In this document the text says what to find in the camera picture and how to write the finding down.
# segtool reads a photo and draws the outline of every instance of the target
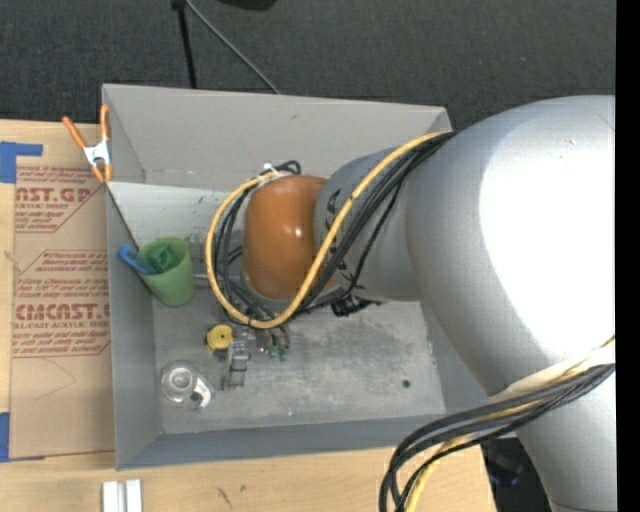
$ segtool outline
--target blue tape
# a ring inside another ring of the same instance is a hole
[[[16,159],[18,156],[42,156],[42,149],[42,144],[0,142],[0,183],[16,182]]]
[[[0,413],[0,463],[9,462],[9,413]]]

